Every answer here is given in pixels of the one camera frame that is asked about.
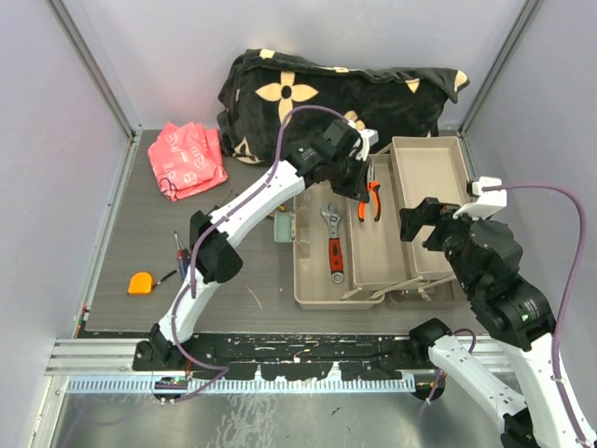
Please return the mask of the orange handled needle-nose pliers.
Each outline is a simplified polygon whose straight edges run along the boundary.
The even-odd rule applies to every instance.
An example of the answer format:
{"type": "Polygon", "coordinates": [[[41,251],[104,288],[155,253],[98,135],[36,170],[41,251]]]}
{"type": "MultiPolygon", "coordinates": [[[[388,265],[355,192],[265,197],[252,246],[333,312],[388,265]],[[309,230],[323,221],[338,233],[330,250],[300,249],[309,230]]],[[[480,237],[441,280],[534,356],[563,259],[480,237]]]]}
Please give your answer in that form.
{"type": "MultiPolygon", "coordinates": [[[[367,174],[367,192],[368,192],[368,198],[369,201],[373,203],[374,205],[374,221],[375,222],[379,222],[381,219],[381,214],[382,214],[382,202],[381,202],[381,198],[380,198],[380,188],[381,188],[381,184],[380,182],[377,180],[376,175],[375,175],[375,164],[373,161],[371,161],[368,164],[368,174],[367,174]]],[[[357,217],[358,220],[363,223],[366,220],[367,217],[367,203],[365,202],[360,202],[358,205],[358,210],[357,210],[357,217]]]]}

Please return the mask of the red handled adjustable wrench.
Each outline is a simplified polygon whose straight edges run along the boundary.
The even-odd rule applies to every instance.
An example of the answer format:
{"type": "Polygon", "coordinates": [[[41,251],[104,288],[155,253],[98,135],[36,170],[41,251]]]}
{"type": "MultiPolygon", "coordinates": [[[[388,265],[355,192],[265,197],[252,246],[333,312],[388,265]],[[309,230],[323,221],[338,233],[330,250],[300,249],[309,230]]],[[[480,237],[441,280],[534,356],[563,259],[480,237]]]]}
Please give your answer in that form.
{"type": "Polygon", "coordinates": [[[341,284],[344,280],[343,256],[340,244],[340,220],[341,216],[334,203],[324,205],[321,215],[328,227],[328,261],[331,280],[334,284],[341,284]]]}

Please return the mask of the beige plastic tool box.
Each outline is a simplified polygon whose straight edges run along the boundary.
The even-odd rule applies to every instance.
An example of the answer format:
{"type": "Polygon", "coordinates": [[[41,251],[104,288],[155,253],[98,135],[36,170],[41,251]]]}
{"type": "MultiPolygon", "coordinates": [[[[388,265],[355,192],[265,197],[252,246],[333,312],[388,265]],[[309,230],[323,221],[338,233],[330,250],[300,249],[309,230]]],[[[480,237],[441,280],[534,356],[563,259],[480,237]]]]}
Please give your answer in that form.
{"type": "Polygon", "coordinates": [[[426,197],[445,203],[467,200],[468,172],[455,136],[395,137],[370,156],[380,184],[381,210],[369,202],[364,219],[358,203],[316,184],[293,200],[293,210],[274,220],[293,245],[294,299],[305,310],[365,310],[382,301],[407,308],[458,309],[465,297],[449,263],[422,243],[424,227],[410,243],[400,240],[401,208],[413,208],[426,197]],[[340,215],[342,282],[331,278],[328,226],[321,210],[334,203],[340,215]]]}

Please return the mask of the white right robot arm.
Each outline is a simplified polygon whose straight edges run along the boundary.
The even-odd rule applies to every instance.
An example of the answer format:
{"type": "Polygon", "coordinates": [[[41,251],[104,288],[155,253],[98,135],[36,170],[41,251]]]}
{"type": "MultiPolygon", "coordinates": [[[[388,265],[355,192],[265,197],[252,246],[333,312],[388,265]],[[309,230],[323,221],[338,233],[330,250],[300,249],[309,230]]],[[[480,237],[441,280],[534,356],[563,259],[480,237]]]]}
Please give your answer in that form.
{"type": "Polygon", "coordinates": [[[410,331],[409,354],[445,371],[495,422],[505,447],[593,447],[596,432],[552,355],[556,319],[545,295],[519,273],[522,248],[505,223],[459,214],[459,205],[425,198],[399,212],[400,238],[432,231],[423,248],[442,253],[473,314],[506,356],[520,389],[487,370],[433,318],[410,331]]]}

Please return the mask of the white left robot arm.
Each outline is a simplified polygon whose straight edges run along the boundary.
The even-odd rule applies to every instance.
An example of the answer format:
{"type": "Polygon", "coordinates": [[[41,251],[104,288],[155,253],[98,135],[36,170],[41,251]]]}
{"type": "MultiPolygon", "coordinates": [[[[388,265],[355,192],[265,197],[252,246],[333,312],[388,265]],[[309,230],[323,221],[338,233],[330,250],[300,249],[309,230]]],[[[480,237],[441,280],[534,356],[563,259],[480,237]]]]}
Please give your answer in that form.
{"type": "Polygon", "coordinates": [[[286,143],[280,160],[246,191],[208,215],[197,212],[191,223],[197,239],[191,265],[166,315],[153,326],[149,341],[153,358],[166,370],[181,367],[187,358],[183,344],[215,291],[243,267],[236,247],[274,207],[308,189],[327,182],[332,191],[348,199],[368,200],[368,153],[379,141],[371,129],[357,130],[343,119],[322,133],[286,143]]]}

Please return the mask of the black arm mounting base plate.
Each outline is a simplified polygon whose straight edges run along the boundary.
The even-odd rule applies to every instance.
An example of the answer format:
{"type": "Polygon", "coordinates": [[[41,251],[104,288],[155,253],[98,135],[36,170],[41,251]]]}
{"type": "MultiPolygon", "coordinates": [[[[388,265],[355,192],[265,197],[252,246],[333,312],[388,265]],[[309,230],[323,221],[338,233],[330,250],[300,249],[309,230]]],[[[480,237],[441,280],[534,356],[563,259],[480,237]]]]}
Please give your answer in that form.
{"type": "Polygon", "coordinates": [[[343,381],[400,379],[406,371],[431,370],[409,339],[365,334],[234,334],[203,333],[182,343],[201,361],[191,363],[173,345],[155,337],[136,345],[134,371],[186,371],[196,379],[211,379],[215,367],[226,367],[230,380],[323,380],[334,368],[343,381]]]}

